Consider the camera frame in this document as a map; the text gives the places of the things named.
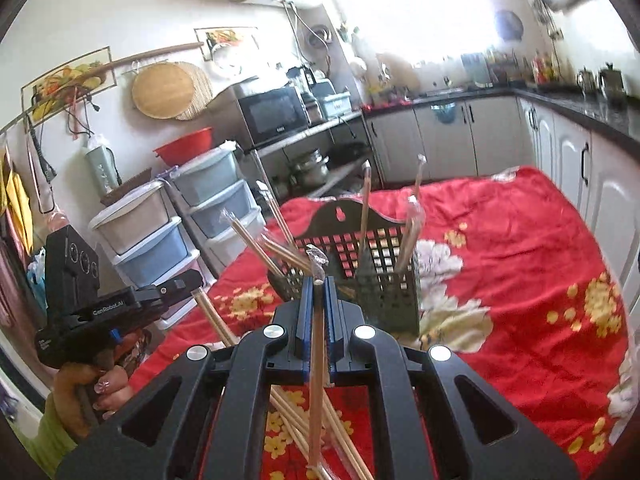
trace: electrical outlet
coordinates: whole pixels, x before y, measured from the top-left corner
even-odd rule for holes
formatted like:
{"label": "electrical outlet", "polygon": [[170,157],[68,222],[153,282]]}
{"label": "electrical outlet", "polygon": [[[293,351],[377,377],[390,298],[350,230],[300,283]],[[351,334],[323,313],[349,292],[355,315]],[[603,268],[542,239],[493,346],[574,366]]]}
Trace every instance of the electrical outlet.
{"label": "electrical outlet", "polygon": [[557,30],[550,30],[549,37],[554,41],[564,40],[564,34],[559,28]]}

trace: silver screw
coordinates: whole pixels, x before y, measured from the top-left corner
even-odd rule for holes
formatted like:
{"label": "silver screw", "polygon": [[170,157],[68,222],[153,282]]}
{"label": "silver screw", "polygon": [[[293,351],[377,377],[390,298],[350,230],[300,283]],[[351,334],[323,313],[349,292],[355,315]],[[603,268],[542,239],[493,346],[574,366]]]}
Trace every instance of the silver screw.
{"label": "silver screw", "polygon": [[187,350],[187,359],[200,361],[207,356],[207,349],[202,345],[192,346]]}
{"label": "silver screw", "polygon": [[371,339],[376,335],[376,329],[369,325],[360,325],[356,327],[353,333],[360,339]]}
{"label": "silver screw", "polygon": [[269,339],[277,339],[284,334],[284,329],[280,325],[267,325],[262,333]]}
{"label": "silver screw", "polygon": [[436,345],[429,348],[429,355],[436,361],[447,361],[451,357],[451,350],[446,346]]}

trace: dish rack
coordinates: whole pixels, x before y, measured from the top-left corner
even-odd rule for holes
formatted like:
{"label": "dish rack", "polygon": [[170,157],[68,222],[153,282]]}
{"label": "dish rack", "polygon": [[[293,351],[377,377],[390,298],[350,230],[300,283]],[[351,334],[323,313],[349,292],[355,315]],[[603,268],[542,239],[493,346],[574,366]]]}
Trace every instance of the dish rack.
{"label": "dish rack", "polygon": [[[358,260],[362,204],[340,199],[324,204],[313,216],[306,232],[295,238],[304,250],[313,244],[328,257],[326,273],[335,279],[338,298],[357,303],[370,325],[393,334],[418,335],[418,273],[414,250],[407,269],[393,271],[402,243],[404,223],[383,217],[369,209],[367,240]],[[274,259],[285,279],[271,271],[268,279],[284,300],[299,300],[303,275],[285,262]]]}

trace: black countertop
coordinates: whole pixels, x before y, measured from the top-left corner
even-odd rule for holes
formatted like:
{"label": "black countertop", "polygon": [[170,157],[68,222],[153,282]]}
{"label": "black countertop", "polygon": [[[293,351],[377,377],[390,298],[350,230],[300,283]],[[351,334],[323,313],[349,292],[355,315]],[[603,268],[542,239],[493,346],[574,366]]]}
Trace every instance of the black countertop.
{"label": "black countertop", "polygon": [[417,98],[412,100],[411,104],[398,104],[387,108],[364,111],[364,116],[365,118],[371,118],[404,110],[411,106],[418,108],[464,99],[499,96],[518,96],[546,106],[574,123],[580,124],[580,126],[615,142],[621,149],[640,162],[640,103],[635,98],[630,98],[625,108],[617,109],[607,105],[602,96],[597,99],[585,99],[578,92],[542,93],[528,88],[489,88],[456,92],[445,96]]}

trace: green sleeve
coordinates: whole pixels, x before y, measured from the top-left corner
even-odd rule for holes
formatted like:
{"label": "green sleeve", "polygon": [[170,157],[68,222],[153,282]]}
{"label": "green sleeve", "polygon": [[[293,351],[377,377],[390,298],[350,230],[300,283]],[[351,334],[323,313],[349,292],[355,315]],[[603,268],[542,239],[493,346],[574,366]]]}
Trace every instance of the green sleeve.
{"label": "green sleeve", "polygon": [[49,478],[53,478],[62,457],[76,447],[76,443],[62,427],[52,396],[47,397],[44,415],[40,420],[36,437],[27,438],[15,426],[13,427],[24,449]]}

